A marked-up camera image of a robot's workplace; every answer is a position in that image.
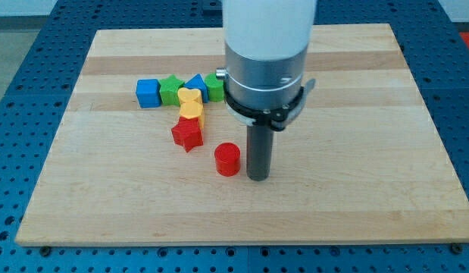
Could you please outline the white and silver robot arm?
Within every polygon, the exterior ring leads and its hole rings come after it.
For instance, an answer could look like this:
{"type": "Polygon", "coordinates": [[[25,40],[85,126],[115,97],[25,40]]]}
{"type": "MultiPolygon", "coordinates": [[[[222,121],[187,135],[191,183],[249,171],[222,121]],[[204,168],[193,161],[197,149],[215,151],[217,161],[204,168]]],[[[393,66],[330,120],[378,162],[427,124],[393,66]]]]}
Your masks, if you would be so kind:
{"type": "Polygon", "coordinates": [[[254,110],[299,93],[317,2],[223,0],[226,99],[254,110]]]}

